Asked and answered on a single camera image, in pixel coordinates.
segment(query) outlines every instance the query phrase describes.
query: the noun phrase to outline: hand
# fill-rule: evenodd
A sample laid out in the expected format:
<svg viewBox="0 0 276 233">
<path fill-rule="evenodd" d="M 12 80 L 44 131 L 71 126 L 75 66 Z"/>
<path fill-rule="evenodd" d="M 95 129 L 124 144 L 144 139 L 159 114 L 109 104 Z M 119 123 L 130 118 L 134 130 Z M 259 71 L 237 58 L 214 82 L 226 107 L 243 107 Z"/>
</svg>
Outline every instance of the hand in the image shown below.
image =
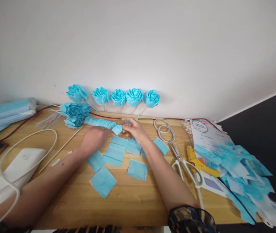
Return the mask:
<svg viewBox="0 0 276 233">
<path fill-rule="evenodd" d="M 145 141 L 151 140 L 147 132 L 141 126 L 138 121 L 135 121 L 133 118 L 122 118 L 123 121 L 130 121 L 131 124 L 124 124 L 122 126 L 123 133 L 126 132 L 126 136 L 133 135 L 136 141 L 141 145 Z"/>
<path fill-rule="evenodd" d="M 111 129 L 107 129 L 101 126 L 93 126 L 85 134 L 80 149 L 91 156 L 93 153 L 99 150 L 108 138 L 108 134 L 111 133 Z"/>
</svg>

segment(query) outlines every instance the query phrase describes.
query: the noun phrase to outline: black wall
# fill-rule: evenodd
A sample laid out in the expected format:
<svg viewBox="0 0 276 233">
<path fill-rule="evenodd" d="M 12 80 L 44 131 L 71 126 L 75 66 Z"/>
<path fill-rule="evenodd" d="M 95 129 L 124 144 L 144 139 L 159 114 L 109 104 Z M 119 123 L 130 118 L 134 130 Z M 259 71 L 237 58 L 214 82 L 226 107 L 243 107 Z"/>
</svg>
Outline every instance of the black wall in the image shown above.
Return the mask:
<svg viewBox="0 0 276 233">
<path fill-rule="evenodd" d="M 219 124 L 273 174 L 268 178 L 276 192 L 276 96 Z"/>
</svg>

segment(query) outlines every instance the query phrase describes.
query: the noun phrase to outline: person's left hand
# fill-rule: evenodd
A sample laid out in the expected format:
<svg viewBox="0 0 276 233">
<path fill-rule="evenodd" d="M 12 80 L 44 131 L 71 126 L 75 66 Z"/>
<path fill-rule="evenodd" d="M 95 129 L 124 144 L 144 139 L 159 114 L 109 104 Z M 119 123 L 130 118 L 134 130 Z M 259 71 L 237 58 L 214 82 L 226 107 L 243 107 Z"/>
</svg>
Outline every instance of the person's left hand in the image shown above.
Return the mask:
<svg viewBox="0 0 276 233">
<path fill-rule="evenodd" d="M 80 149 L 88 156 L 92 155 L 99 150 L 108 138 L 108 134 L 112 132 L 111 129 L 107 129 L 101 126 L 93 126 L 85 134 Z"/>
</svg>

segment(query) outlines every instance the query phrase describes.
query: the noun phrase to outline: wooden desk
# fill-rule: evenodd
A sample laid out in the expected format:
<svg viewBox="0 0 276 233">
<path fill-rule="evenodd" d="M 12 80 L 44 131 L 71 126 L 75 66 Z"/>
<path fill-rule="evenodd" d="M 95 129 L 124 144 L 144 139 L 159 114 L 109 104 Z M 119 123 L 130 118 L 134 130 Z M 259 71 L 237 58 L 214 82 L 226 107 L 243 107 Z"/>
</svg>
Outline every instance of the wooden desk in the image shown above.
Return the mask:
<svg viewBox="0 0 276 233">
<path fill-rule="evenodd" d="M 34 123 L 40 121 L 47 114 L 48 112 L 44 110 L 38 117 L 21 127 L 17 133 L 13 134 L 5 142 L 7 142 L 10 147 L 25 136 L 38 131 L 39 129 L 36 128 Z M 117 118 L 128 116 L 115 113 L 98 114 Z M 110 120 L 118 124 L 122 123 L 119 119 Z M 151 139 L 155 139 L 157 137 L 157 132 L 153 127 L 153 120 L 142 119 L 140 122 Z M 175 142 L 178 146 L 180 155 L 187 160 L 186 142 L 189 141 L 189 138 L 182 127 L 182 122 L 180 120 L 168 120 L 168 122 L 175 131 Z M 0 132 L 0 139 L 12 132 L 19 124 L 20 122 L 12 124 Z M 49 169 L 51 164 L 58 158 L 62 159 L 66 157 L 68 151 L 78 147 L 82 142 L 84 134 L 90 127 L 89 125 L 83 125 L 80 132 L 68 143 L 56 158 L 54 158 L 46 169 Z M 58 141 L 52 152 L 39 165 L 32 179 L 38 176 L 38 171 L 76 131 L 76 129 L 70 129 L 65 126 L 63 121 L 55 124 L 52 129 L 57 131 Z M 113 135 L 114 134 L 111 134 L 109 136 L 104 146 L 100 149 L 102 154 L 105 154 Z M 53 141 L 54 133 L 49 131 L 39 133 L 23 141 L 7 156 L 4 161 L 3 170 L 6 169 L 21 149 L 33 147 L 48 150 Z M 130 159 L 148 164 L 146 158 L 142 158 L 141 156 L 138 157 L 127 152 L 125 152 L 125 157 L 120 168 L 108 163 L 105 164 L 117 180 L 116 186 L 111 190 L 106 199 L 101 198 L 90 185 L 89 179 L 95 172 L 87 162 L 83 163 L 67 180 L 63 188 L 59 191 L 59 194 L 36 223 L 35 229 L 74 228 L 84 225 L 107 224 L 114 224 L 116 226 L 167 225 L 168 212 L 163 205 L 152 171 L 149 168 L 146 182 L 142 182 L 127 175 L 126 173 Z M 171 150 L 166 154 L 165 159 L 168 163 L 173 164 L 175 157 Z M 186 178 L 185 182 L 194 195 L 196 195 L 196 190 L 192 181 Z M 217 224 L 243 222 L 240 218 L 239 211 L 230 203 L 230 200 L 205 189 L 201 189 L 201 193 L 205 209 L 214 217 Z"/>
</svg>

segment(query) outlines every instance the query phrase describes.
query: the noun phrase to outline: forearm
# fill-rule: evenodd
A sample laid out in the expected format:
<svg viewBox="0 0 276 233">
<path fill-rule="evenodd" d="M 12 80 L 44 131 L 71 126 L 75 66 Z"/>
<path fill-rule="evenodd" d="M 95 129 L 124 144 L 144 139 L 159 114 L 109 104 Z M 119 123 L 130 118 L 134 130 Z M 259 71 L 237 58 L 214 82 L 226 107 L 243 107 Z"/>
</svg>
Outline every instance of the forearm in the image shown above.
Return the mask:
<svg viewBox="0 0 276 233">
<path fill-rule="evenodd" d="M 76 149 L 58 164 L 26 184 L 12 212 L 3 220 L 9 227 L 27 227 L 37 220 L 58 193 L 64 182 L 85 161 L 87 151 Z M 0 218 L 15 200 L 12 195 L 0 205 Z"/>
<path fill-rule="evenodd" d="M 153 171 L 166 209 L 169 211 L 180 205 L 199 207 L 194 195 L 178 173 L 166 161 L 154 142 L 146 140 L 142 143 L 142 148 Z"/>
</svg>

